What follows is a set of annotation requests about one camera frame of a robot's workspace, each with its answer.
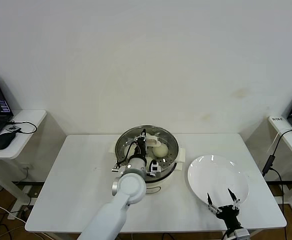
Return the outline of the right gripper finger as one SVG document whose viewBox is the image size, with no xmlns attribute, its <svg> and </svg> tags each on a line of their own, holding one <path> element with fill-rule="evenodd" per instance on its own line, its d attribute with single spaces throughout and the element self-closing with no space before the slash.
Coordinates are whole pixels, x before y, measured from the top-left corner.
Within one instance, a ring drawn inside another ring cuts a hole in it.
<svg viewBox="0 0 292 240">
<path fill-rule="evenodd" d="M 240 205 L 241 205 L 241 199 L 237 198 L 236 195 L 228 188 L 227 189 L 229 192 L 229 195 L 233 201 L 232 204 L 230 204 L 229 206 L 231 206 L 232 210 L 239 210 L 240 209 Z"/>
<path fill-rule="evenodd" d="M 215 206 L 212 202 L 212 199 L 209 195 L 209 193 L 207 193 L 207 202 L 208 202 L 208 209 L 214 214 L 220 214 L 222 212 L 221 209 L 219 209 L 217 206 Z"/>
</svg>

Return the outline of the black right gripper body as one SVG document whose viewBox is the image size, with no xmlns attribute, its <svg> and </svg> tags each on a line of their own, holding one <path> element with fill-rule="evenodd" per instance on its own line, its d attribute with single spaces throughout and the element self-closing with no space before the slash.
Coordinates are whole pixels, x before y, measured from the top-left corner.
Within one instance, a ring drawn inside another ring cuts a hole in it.
<svg viewBox="0 0 292 240">
<path fill-rule="evenodd" d="M 238 207 L 233 205 L 225 205 L 218 208 L 219 211 L 216 213 L 216 217 L 220 220 L 223 220 L 227 227 L 240 227 L 240 222 L 237 219 L 237 216 L 240 213 Z"/>
</svg>

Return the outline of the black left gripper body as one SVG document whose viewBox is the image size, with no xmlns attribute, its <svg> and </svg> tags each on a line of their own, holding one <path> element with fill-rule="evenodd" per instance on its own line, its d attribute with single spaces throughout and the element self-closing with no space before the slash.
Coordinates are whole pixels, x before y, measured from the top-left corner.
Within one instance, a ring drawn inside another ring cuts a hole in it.
<svg viewBox="0 0 292 240">
<path fill-rule="evenodd" d="M 134 154 L 138 156 L 138 158 L 145 158 L 147 155 L 147 141 L 144 137 L 139 137 L 136 139 L 136 147 Z"/>
</svg>

